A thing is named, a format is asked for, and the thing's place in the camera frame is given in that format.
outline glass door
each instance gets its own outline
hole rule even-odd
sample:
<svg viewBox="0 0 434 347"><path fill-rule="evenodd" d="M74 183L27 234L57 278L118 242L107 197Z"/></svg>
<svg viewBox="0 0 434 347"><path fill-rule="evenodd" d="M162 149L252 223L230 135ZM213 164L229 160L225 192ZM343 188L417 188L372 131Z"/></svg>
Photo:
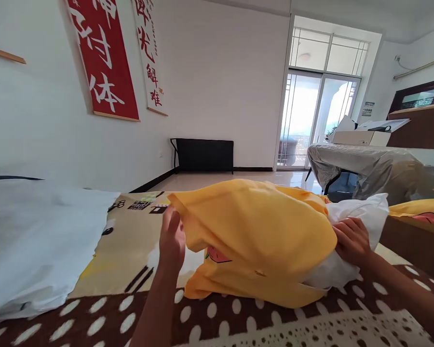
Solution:
<svg viewBox="0 0 434 347"><path fill-rule="evenodd" d="M278 147L278 170L305 168L321 84L321 73L289 71Z"/></svg>
<svg viewBox="0 0 434 347"><path fill-rule="evenodd" d="M351 116L360 78L290 70L278 147L277 170L308 169L307 148Z"/></svg>
<svg viewBox="0 0 434 347"><path fill-rule="evenodd" d="M342 118L345 115L351 116L359 85L359 78L323 75L320 105L311 143L326 142L325 138L334 131Z"/></svg>

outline cardboard box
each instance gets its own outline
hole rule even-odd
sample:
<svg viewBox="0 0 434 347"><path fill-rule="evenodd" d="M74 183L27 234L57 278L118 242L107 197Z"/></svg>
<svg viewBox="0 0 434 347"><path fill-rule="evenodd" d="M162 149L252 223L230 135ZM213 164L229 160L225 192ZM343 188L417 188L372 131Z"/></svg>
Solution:
<svg viewBox="0 0 434 347"><path fill-rule="evenodd" d="M336 132L333 137L333 143L343 145L386 146L390 138L391 133L345 131Z"/></svg>
<svg viewBox="0 0 434 347"><path fill-rule="evenodd" d="M380 243L434 278L434 224L388 216Z"/></svg>
<svg viewBox="0 0 434 347"><path fill-rule="evenodd" d="M349 117L344 117L339 123L336 131L331 136L331 143L342 145L361 145L361 146L387 146L390 139L400 128L404 128L409 120L384 120L366 122L357 129L355 123ZM390 127L390 132L369 131L376 127Z"/></svg>
<svg viewBox="0 0 434 347"><path fill-rule="evenodd" d="M396 130L387 146L434 149L434 105L396 111L388 119L410 119L411 122Z"/></svg>

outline window frame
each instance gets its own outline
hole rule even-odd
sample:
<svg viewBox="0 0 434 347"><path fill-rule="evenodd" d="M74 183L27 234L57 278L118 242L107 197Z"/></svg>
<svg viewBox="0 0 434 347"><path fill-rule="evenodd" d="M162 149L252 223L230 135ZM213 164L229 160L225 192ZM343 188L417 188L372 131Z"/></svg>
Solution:
<svg viewBox="0 0 434 347"><path fill-rule="evenodd" d="M302 37L302 32L310 32L310 33L316 33L316 34L321 34L321 35L325 35L325 36L329 36L329 42L326 41L320 41L320 40L314 40L314 39L309 39L309 38L303 38ZM338 39L345 39L345 40L351 40L351 41L355 41L358 43L358 48L352 47L352 46L347 46L344 44L338 44L338 43L333 43L333 39L334 38L338 38ZM295 48L294 46L294 42L295 40L298 39L299 40L308 40L308 41L315 41L315 42L321 42L321 43L327 43L328 44L328 48L327 48L327 52L326 52L326 57L325 57L325 66L323 67L323 69L314 69L314 68L309 68L309 67L300 67L297 65L291 65L291 62L293 61L293 56L294 54L296 55L296 59L295 59L295 63L297 61L297 55L298 55L298 46ZM307 29L307 28L303 28L303 27L293 27L293 31L291 34L291 47L288 50L290 53L288 54L288 68L291 70L303 70L303 71L311 71L311 72L321 72L321 73L329 73L329 74L335 74L335 75L339 75L339 76L347 76L347 77L354 77L354 78L362 78L362 74L363 74L363 70L365 68L366 65L366 60L368 58L368 52L370 50L370 45L371 42L366 41L366 40L359 40L359 39L354 39L351 37L346 37L346 36L341 36L341 35L336 35L334 33L327 33L324 31L319 31L319 30L313 30L313 29ZM343 72L335 72L335 71L330 71L328 70L328 63L329 63L329 59L330 59L330 54L331 54L331 47L332 46L343 46L343 47L348 47L348 48L352 48L352 49L356 49L357 53L356 53L356 57L355 57L355 62L354 65L352 67L352 73L348 74L348 73L343 73ZM362 70L358 71L359 67L360 67L360 62L362 61L362 56L363 53L365 53L365 56L363 57L363 63L362 63ZM354 70L355 70L355 65L357 64L357 71L356 74L354 75Z"/></svg>
<svg viewBox="0 0 434 347"><path fill-rule="evenodd" d="M420 84L420 85L417 85L414 87L402 89L402 90L395 92L395 96L394 96L394 99L392 101L391 108L389 109L388 115L395 112L395 111L401 110L400 107L402 105L404 97L406 97L408 95L418 94L421 92L428 92L428 91L433 90L433 89L434 89L434 81Z"/></svg>

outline pipe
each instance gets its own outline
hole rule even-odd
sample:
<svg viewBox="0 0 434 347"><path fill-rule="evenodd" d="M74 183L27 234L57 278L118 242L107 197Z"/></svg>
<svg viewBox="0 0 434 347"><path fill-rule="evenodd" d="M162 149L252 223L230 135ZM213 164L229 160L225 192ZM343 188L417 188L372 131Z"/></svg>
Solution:
<svg viewBox="0 0 434 347"><path fill-rule="evenodd" d="M427 68L427 67L430 67L430 66L432 66L432 65L434 65L434 61L433 61L432 63L426 64L426 65L423 65L423 66L421 66L421 67L419 67L419 68L416 68L416 69L414 69L414 70L411 70L411 71L409 71L409 72L403 73L403 74L401 74L401 75L394 76L394 80L398 80L398 79L400 79L400 78L402 78L402 77L405 77L405 76L411 75L412 73L415 73L415 72L417 72L417 71L423 70L423 69L425 69L425 68Z"/></svg>

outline yellow cloth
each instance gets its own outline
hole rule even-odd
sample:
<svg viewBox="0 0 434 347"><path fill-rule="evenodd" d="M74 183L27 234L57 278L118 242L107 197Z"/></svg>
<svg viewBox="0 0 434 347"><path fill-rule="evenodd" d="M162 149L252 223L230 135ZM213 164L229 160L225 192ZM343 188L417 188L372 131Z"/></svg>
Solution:
<svg viewBox="0 0 434 347"><path fill-rule="evenodd" d="M217 292L296 308L325 294L301 284L337 243L321 197L237 179L172 193L169 200L182 218L187 247L207 248L185 286L187 298Z"/></svg>
<svg viewBox="0 0 434 347"><path fill-rule="evenodd" d="M428 224L434 224L434 199L415 200L391 206L389 215L412 217Z"/></svg>

